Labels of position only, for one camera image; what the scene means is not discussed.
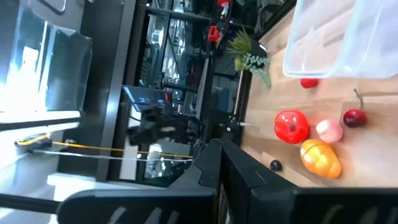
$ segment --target wooden countertop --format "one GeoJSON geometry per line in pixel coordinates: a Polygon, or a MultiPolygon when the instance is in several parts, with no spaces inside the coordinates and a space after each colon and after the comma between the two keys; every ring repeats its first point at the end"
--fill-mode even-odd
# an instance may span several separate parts
{"type": "Polygon", "coordinates": [[[288,78],[282,71],[293,13],[260,41],[269,51],[272,88],[267,89],[253,75],[245,118],[252,126],[245,127],[243,150],[267,167],[273,159],[280,160],[284,170],[279,174],[301,187],[398,186],[398,76],[385,80],[328,78],[320,80],[314,89],[303,89],[299,79],[288,78]],[[346,110],[359,106],[354,88],[364,98],[368,123],[358,129],[344,127],[343,139],[332,144],[343,166],[341,177],[331,180],[316,176],[304,168],[299,144],[278,140],[274,118],[281,110],[301,110],[310,122],[311,138],[317,138],[318,122],[326,118],[341,122],[346,110]]]}

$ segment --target potted plant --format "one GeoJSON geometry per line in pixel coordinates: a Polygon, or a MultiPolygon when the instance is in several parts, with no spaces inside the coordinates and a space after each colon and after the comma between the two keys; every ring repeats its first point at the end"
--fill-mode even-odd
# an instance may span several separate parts
{"type": "Polygon", "coordinates": [[[267,52],[261,48],[260,44],[249,37],[245,29],[238,31],[237,36],[228,41],[230,47],[227,53],[235,54],[235,70],[248,70],[253,74],[259,75],[268,88],[271,87],[268,73],[263,69],[269,64],[267,52]]]}

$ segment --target red clamp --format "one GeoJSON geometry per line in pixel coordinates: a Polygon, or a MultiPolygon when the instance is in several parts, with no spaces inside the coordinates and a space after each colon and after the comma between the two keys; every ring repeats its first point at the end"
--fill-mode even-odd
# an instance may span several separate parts
{"type": "Polygon", "coordinates": [[[231,0],[217,0],[217,6],[223,7],[224,3],[229,4],[231,0]]]}
{"type": "Polygon", "coordinates": [[[209,36],[207,40],[209,42],[217,42],[218,38],[220,37],[220,32],[217,29],[217,26],[211,26],[209,29],[209,36]]]}

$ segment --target black screen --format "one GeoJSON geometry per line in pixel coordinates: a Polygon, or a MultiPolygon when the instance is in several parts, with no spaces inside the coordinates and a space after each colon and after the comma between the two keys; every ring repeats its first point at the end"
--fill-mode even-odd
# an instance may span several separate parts
{"type": "Polygon", "coordinates": [[[127,93],[137,112],[147,110],[153,106],[166,108],[171,106],[172,103],[172,95],[162,90],[154,90],[138,86],[124,86],[123,89],[127,93]]]}

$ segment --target plastic box lid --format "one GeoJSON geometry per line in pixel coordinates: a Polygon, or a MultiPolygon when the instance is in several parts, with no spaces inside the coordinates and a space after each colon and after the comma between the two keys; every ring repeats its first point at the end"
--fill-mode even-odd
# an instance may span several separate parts
{"type": "Polygon", "coordinates": [[[288,77],[387,78],[398,73],[398,1],[298,0],[288,77]]]}

